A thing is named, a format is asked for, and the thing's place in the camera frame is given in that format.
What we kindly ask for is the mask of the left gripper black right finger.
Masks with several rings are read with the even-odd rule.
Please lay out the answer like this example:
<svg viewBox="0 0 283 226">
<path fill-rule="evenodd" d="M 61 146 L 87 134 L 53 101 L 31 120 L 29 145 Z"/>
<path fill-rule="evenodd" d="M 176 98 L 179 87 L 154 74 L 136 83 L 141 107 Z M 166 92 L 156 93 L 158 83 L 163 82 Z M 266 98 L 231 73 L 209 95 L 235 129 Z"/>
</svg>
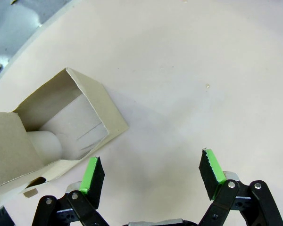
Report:
<svg viewBox="0 0 283 226">
<path fill-rule="evenodd" d="M 283 225 L 266 182 L 255 180 L 243 184 L 235 173 L 222 171 L 211 149 L 202 150 L 199 170 L 212 201 L 200 226 L 222 226 L 232 210 L 239 211 L 248 226 Z"/>
</svg>

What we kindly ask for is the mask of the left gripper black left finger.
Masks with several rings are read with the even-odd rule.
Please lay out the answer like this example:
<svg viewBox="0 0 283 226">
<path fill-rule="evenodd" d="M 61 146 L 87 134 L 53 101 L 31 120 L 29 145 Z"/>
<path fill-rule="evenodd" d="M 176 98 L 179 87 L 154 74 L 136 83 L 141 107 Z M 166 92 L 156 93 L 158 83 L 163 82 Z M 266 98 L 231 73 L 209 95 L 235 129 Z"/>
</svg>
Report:
<svg viewBox="0 0 283 226">
<path fill-rule="evenodd" d="M 59 199 L 47 195 L 39 200 L 33 225 L 69 226 L 79 221 L 83 226 L 104 226 L 105 220 L 97 212 L 104 177 L 100 158 L 91 157 L 78 189 Z"/>
</svg>

